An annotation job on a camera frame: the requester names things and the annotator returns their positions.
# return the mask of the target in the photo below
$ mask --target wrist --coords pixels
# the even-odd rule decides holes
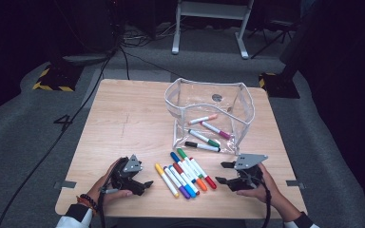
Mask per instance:
[[[300,211],[284,196],[279,197],[273,206],[284,222],[293,221],[301,216]]]
[[[97,201],[92,199],[88,194],[82,194],[80,197],[76,197],[79,204],[82,204],[93,211],[93,216],[99,212]]]
[[[281,193],[276,193],[271,197],[271,206],[277,208],[284,204],[286,198]]]

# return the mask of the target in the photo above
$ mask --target black equipment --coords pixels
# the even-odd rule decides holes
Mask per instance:
[[[139,171],[142,171],[141,162],[138,161],[135,155],[132,155],[130,159],[128,157],[120,158],[111,170],[105,184],[100,188],[99,212],[103,228],[106,227],[106,219],[103,212],[103,201],[106,194],[115,193],[122,189],[128,189],[132,191],[134,195],[141,196],[144,193],[144,190],[152,185],[153,180],[140,183],[132,179],[139,173]],[[113,188],[107,190],[110,180]]]
[[[232,192],[242,189],[255,189],[262,180],[262,172],[257,164],[267,158],[266,155],[241,154],[236,161],[222,162],[221,166],[223,168],[236,169],[238,177],[232,180],[216,177],[216,180],[220,184],[227,184]]]
[[[153,181],[140,183],[132,178],[142,170],[141,162],[138,161],[135,155],[121,158],[114,167],[114,172],[111,175],[111,185],[114,189],[128,189],[134,195],[141,196],[146,188],[149,188]]]

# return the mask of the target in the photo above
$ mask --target metal bracket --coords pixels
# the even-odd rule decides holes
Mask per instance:
[[[236,160],[234,169],[248,169],[266,159],[268,159],[267,155],[241,154]]]
[[[126,172],[126,173],[139,172],[142,169],[143,168],[141,167],[141,164],[139,163],[138,159],[136,158],[136,155],[132,155],[124,167],[124,172]]]
[[[289,187],[298,186],[298,188],[300,188],[300,189],[305,189],[306,188],[306,185],[304,185],[304,183],[299,182],[297,180],[287,180],[286,184]]]
[[[75,188],[76,182],[74,181],[56,181],[54,183],[54,188],[57,190],[62,190],[62,188]]]

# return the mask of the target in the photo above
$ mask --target purple marker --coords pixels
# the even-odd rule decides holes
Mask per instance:
[[[171,171],[167,168],[167,166],[165,166],[164,168],[165,173],[168,175],[168,177],[174,182],[174,184],[176,184],[177,188],[180,189],[180,192],[182,192],[182,195],[188,200],[191,197],[189,196],[189,194],[186,192],[185,188],[181,185],[181,183],[176,179],[176,177],[174,177],[174,175],[171,173]]]
[[[216,133],[218,133],[220,136],[224,137],[226,140],[230,140],[230,135],[227,134],[226,132],[223,132],[221,130],[219,130],[218,128],[216,128],[215,126],[207,123],[207,122],[201,122],[202,126],[205,126],[206,128],[215,131]]]

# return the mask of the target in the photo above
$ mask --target yellow marker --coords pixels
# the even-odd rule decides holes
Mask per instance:
[[[158,171],[159,175],[163,178],[164,182],[167,184],[171,193],[173,193],[174,197],[177,198],[179,196],[179,193],[177,192],[177,189],[174,187],[171,181],[168,179],[168,177],[165,175],[163,169],[160,167],[158,163],[155,164],[155,168]]]

